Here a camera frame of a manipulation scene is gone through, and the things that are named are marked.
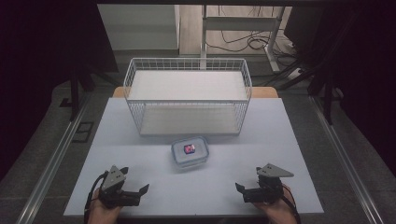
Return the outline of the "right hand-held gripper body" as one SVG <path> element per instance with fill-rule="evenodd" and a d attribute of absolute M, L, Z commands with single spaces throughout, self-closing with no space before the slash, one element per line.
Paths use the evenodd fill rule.
<path fill-rule="evenodd" d="M 245 203 L 275 203 L 283 194 L 281 177 L 293 177 L 293 173 L 271 163 L 262 167 L 262 175 L 258 175 L 259 186 L 256 189 L 246 189 L 243 194 Z"/>

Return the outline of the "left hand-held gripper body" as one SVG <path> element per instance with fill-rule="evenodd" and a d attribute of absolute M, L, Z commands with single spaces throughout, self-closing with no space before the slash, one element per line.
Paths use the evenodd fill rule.
<path fill-rule="evenodd" d="M 125 180 L 126 175 L 117 166 L 113 165 L 99 189 L 98 198 L 106 208 L 138 206 L 140 204 L 138 192 L 124 191 L 122 189 Z"/>

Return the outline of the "clear plastic lidded container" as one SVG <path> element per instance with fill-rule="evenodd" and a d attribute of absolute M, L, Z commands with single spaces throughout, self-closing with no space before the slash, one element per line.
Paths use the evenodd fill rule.
<path fill-rule="evenodd" d="M 193 154 L 185 154 L 184 146 L 195 145 Z M 172 155 L 179 168 L 188 168 L 205 163 L 209 157 L 209 149 L 206 140 L 202 136 L 191 137 L 174 142 L 171 146 Z"/>

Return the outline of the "white wire basket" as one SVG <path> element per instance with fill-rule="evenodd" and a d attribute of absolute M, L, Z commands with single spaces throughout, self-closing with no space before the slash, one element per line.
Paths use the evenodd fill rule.
<path fill-rule="evenodd" d="M 142 135 L 238 135 L 252 82 L 244 59 L 133 58 L 123 94 Z"/>

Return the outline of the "person's right hand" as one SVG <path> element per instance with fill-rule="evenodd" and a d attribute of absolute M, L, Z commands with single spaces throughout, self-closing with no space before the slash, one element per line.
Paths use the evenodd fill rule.
<path fill-rule="evenodd" d="M 272 204 L 254 203 L 253 205 L 264 212 L 271 224 L 297 224 L 292 208 L 282 199 Z"/>

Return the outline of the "person's left hand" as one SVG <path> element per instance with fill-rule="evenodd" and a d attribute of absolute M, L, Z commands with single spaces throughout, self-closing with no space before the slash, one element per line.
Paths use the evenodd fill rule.
<path fill-rule="evenodd" d="M 98 200 L 98 195 L 99 189 L 96 189 L 92 196 L 87 224 L 116 224 L 122 206 L 108 209 Z"/>

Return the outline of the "wooden table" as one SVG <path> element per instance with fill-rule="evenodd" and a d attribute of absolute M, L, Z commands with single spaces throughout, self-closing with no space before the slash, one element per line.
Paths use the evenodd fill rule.
<path fill-rule="evenodd" d="M 123 97 L 123 87 L 117 87 L 114 92 L 113 96 L 115 98 L 122 98 Z M 253 87 L 252 88 L 252 98 L 277 98 L 278 94 L 275 88 L 273 87 Z"/>

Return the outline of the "black stand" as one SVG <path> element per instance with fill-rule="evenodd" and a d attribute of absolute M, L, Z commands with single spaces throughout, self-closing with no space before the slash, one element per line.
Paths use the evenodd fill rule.
<path fill-rule="evenodd" d="M 324 105 L 322 115 L 329 125 L 332 125 L 332 90 L 334 88 L 332 67 L 339 57 L 342 44 L 360 14 L 359 9 L 334 7 L 332 9 L 332 20 L 337 23 L 327 36 L 321 41 L 319 47 L 309 50 L 305 58 L 317 55 L 316 64 L 309 65 L 299 76 L 274 88 L 277 91 L 284 91 L 292 86 L 312 78 L 307 87 L 310 96 L 316 96 L 320 91 L 324 91 Z"/>
<path fill-rule="evenodd" d="M 78 87 L 81 86 L 84 91 L 91 92 L 95 89 L 95 84 L 91 74 L 97 75 L 102 80 L 112 84 L 115 87 L 120 85 L 111 75 L 99 70 L 97 67 L 89 63 L 77 63 L 70 69 L 69 79 L 71 87 L 71 117 L 70 120 L 74 121 L 77 118 L 78 112 L 81 109 L 78 96 Z"/>

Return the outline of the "black floor bracket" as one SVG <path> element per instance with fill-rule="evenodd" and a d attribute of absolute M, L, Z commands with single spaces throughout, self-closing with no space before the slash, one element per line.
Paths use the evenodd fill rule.
<path fill-rule="evenodd" d="M 92 133 L 93 121 L 83 121 L 78 125 L 73 136 L 73 143 L 87 143 Z"/>

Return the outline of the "metal floor rail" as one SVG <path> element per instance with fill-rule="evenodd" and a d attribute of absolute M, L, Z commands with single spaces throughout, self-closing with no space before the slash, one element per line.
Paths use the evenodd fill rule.
<path fill-rule="evenodd" d="M 319 99 L 312 96 L 309 96 L 308 99 L 313 105 L 314 110 L 316 111 L 318 119 L 321 125 L 323 126 L 325 133 L 330 139 L 332 148 L 335 151 L 335 154 L 344 170 L 344 173 L 346 174 L 350 186 L 353 188 L 353 191 L 355 192 L 355 195 L 357 196 L 357 199 L 369 223 L 384 224 L 384 219 L 379 214 L 379 211 L 377 209 L 373 197 L 371 196 L 369 190 L 364 185 L 351 159 L 347 155 L 346 149 L 343 143 L 341 142 L 336 130 L 330 124 L 330 122 L 326 120 L 323 114 L 324 108 L 322 107 Z"/>
<path fill-rule="evenodd" d="M 33 224 L 36 214 L 45 199 L 45 196 L 56 173 L 58 172 L 64 155 L 73 139 L 75 132 L 77 131 L 78 125 L 80 124 L 82 117 L 85 114 L 91 98 L 92 95 L 90 93 L 84 93 L 82 95 L 81 101 L 79 103 L 79 111 L 77 112 L 75 118 L 68 123 L 68 126 L 60 140 L 60 143 L 52 152 L 44 171 L 38 178 L 35 187 L 31 195 L 29 196 L 25 206 L 21 210 L 21 213 L 15 224 Z"/>

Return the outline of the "white metal desk frame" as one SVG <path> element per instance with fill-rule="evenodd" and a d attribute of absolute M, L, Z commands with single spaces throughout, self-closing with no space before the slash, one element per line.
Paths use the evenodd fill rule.
<path fill-rule="evenodd" d="M 281 7 L 277 15 L 272 18 L 244 18 L 244 17 L 208 17 L 207 5 L 202 6 L 202 43 L 200 56 L 206 57 L 206 32 L 207 31 L 258 31 L 270 32 L 269 40 L 264 47 L 268 62 L 275 74 L 280 72 L 276 57 L 274 55 L 274 45 L 283 19 L 285 7 Z"/>

